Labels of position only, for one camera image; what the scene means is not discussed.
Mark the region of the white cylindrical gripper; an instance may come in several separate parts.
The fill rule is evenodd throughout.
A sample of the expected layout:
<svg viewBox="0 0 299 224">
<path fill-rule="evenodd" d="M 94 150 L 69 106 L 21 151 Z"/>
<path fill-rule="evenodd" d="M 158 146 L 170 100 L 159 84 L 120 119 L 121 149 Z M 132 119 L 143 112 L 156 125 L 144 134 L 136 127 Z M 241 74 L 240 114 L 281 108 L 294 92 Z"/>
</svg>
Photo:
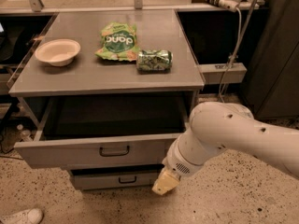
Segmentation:
<svg viewBox="0 0 299 224">
<path fill-rule="evenodd" d="M 164 195 L 174 189 L 182 176 L 197 173 L 206 161 L 220 155 L 224 149 L 200 141 L 191 129 L 182 133 L 170 146 L 163 160 L 164 168 L 153 184 L 152 190 Z"/>
</svg>

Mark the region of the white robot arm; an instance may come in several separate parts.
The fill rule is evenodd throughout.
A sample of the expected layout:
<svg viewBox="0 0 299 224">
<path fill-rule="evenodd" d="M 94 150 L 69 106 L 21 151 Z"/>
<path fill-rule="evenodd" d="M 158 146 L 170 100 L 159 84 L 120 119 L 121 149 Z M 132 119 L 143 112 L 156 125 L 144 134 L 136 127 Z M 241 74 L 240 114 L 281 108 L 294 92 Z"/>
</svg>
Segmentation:
<svg viewBox="0 0 299 224">
<path fill-rule="evenodd" d="M 260 122 L 240 104 L 203 102 L 192 110 L 188 128 L 168 149 L 152 190 L 166 194 L 183 176 L 194 175 L 228 149 L 299 177 L 298 130 Z"/>
</svg>

